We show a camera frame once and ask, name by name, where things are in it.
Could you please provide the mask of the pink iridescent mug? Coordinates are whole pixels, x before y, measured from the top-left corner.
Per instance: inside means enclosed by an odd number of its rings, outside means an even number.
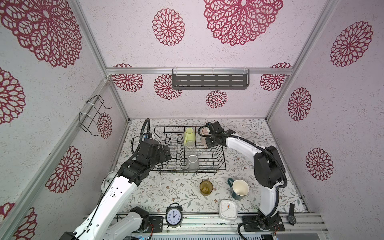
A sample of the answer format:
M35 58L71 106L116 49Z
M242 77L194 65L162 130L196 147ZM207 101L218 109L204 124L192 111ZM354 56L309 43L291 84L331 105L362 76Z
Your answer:
M200 134L202 135L209 135L209 129L207 127L204 127L200 130ZM201 137L201 144L204 148L208 148L207 143L206 143L206 137Z

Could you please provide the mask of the black wire dish rack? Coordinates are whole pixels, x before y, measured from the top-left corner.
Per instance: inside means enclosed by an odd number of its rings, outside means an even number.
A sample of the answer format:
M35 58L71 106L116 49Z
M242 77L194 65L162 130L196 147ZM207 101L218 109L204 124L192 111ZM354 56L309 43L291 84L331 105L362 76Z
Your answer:
M155 127L153 136L163 145L170 147L171 160L157 164L154 168L160 174L176 173L212 173L227 169L222 146L208 148L204 139L196 134L194 143L184 144L185 131L188 126Z

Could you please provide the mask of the green ceramic mug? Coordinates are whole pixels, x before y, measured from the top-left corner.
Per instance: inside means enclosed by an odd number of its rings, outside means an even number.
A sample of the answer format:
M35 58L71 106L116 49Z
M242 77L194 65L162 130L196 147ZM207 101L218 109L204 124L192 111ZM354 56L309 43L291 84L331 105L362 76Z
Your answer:
M184 132L184 146L185 146L187 141L196 142L196 134L195 134L195 130L193 128L187 128Z

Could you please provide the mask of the grey ceramic mug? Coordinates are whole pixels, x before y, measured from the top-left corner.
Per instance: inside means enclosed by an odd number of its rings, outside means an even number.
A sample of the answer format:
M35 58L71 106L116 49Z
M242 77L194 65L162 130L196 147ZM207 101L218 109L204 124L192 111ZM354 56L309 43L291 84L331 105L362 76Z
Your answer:
M186 169L197 170L199 168L199 158L196 155L190 155L187 159Z

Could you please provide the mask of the amber glass cup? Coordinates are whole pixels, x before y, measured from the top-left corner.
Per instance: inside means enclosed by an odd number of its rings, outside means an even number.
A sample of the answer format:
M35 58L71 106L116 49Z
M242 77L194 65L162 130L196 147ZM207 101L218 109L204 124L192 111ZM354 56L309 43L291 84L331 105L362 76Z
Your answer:
M208 180L202 181L199 185L200 192L203 196L210 195L213 191L213 188L213 184Z

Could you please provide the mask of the dark green cream mug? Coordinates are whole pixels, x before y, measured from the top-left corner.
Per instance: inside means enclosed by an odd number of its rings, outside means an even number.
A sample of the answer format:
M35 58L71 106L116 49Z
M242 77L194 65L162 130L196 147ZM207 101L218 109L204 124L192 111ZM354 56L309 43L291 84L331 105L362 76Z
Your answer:
M233 199L241 200L248 195L250 187L244 180L233 180L232 178L228 178L227 182L231 188Z

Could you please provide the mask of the clear glass cup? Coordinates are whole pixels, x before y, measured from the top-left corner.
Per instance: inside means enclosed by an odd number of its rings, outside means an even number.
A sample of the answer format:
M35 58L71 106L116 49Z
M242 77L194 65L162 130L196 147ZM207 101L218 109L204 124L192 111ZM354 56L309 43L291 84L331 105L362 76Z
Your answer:
M186 156L196 154L196 145L194 141L187 141L185 144L185 154Z

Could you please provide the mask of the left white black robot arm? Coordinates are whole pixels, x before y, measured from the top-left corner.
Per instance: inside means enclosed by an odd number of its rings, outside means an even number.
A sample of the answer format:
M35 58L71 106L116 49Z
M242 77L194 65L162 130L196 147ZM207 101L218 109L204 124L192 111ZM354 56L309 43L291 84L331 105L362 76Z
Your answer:
M65 232L62 240L123 240L135 231L149 227L149 212L135 207L116 224L112 224L118 211L150 171L172 158L170 147L154 139L145 139L139 149L121 165L103 194L101 201L73 232Z

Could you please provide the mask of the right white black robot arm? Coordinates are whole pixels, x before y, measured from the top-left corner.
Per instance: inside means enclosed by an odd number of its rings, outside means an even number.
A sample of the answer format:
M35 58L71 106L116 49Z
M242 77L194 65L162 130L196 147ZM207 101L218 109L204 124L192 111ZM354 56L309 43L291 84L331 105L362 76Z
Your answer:
M206 123L198 129L198 134L205 138L208 148L227 147L253 161L255 178L262 186L259 214L262 219L275 215L278 211L280 190L288 185L286 169L277 148L259 146L233 130L224 130L219 122Z

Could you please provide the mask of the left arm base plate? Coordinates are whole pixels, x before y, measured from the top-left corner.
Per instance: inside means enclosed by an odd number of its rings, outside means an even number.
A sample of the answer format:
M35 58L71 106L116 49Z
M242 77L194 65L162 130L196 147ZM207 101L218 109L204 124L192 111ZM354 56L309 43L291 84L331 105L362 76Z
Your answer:
M163 216L151 216L149 217L148 226L146 228L145 233L161 233L163 231Z

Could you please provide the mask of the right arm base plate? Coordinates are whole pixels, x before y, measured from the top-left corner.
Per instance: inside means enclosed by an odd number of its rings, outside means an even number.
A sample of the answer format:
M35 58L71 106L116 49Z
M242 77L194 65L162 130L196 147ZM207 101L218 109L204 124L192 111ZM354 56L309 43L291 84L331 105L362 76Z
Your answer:
M261 219L261 217L257 215L242 216L243 222L251 222L244 225L244 230L246 232L283 232L286 230L280 216L280 212L277 212L275 215L266 220L253 223L253 221L259 219Z

